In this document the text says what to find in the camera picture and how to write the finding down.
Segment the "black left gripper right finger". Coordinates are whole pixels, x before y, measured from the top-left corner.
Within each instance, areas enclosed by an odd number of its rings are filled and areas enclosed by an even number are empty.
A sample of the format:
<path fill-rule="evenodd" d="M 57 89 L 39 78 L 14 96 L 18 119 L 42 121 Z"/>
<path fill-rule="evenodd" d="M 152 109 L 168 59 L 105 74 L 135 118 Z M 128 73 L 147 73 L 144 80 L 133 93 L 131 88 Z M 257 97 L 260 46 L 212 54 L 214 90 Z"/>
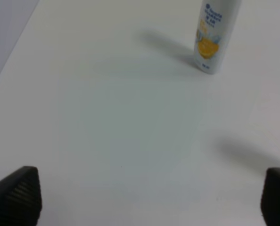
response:
<path fill-rule="evenodd" d="M 280 168 L 266 171 L 260 208 L 267 226 L 280 226 Z"/>

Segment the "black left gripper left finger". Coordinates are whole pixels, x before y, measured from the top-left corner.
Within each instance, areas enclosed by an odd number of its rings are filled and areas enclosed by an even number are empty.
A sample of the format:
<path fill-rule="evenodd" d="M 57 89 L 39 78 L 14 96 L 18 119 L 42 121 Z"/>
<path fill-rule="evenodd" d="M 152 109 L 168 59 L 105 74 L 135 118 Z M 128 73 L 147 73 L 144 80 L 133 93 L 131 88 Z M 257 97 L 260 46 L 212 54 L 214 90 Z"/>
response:
<path fill-rule="evenodd" d="M 23 166 L 0 181 L 0 226 L 35 226 L 41 210 L 36 167 Z"/>

